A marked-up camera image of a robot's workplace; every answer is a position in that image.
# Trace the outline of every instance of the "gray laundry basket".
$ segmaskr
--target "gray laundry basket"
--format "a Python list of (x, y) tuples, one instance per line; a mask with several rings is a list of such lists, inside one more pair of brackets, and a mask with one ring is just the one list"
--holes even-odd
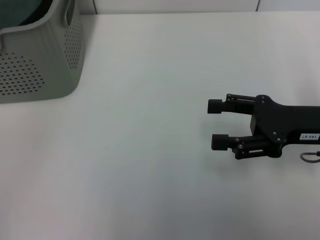
[(53, 0), (32, 24), (0, 31), (0, 103), (60, 98), (77, 87), (85, 58), (75, 0)]

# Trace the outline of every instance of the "white tabletop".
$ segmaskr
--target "white tabletop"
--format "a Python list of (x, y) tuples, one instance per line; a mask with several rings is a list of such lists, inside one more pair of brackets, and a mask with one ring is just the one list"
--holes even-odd
[(320, 12), (82, 18), (78, 88), (0, 105), (1, 240), (314, 240), (320, 146), (236, 160), (250, 117), (208, 99), (320, 105)]

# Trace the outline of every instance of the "basket hole pattern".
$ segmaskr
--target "basket hole pattern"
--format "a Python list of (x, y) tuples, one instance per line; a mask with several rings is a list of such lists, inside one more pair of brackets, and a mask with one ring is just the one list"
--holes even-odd
[(82, 47), (82, 30), (80, 16), (75, 11), (70, 26), (64, 34), (64, 54), (69, 63), (70, 69), (78, 67), (78, 61)]
[(14, 52), (0, 54), (0, 96), (36, 93), (44, 84), (32, 60)]

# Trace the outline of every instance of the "label sticker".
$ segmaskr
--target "label sticker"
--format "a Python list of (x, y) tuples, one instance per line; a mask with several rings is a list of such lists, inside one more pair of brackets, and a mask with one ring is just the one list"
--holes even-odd
[(299, 140), (319, 140), (320, 134), (315, 133), (301, 133)]

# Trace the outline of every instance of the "cable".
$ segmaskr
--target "cable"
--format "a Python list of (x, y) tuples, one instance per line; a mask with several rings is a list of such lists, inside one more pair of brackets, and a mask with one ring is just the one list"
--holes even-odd
[(258, 4), (257, 4), (256, 9), (255, 9), (256, 12), (258, 12), (259, 6), (260, 6), (260, 0), (258, 1)]
[(310, 164), (316, 164), (316, 163), (320, 163), (320, 158), (316, 159), (316, 160), (308, 160), (304, 157), (304, 155), (312, 155), (312, 156), (318, 156), (320, 157), (320, 151), (317, 152), (303, 152), (300, 154), (300, 158), (305, 161), (306, 163), (310, 163)]
[(97, 11), (97, 6), (96, 6), (95, 0), (92, 0), (92, 3), (93, 3), (95, 14), (98, 15), (98, 11)]

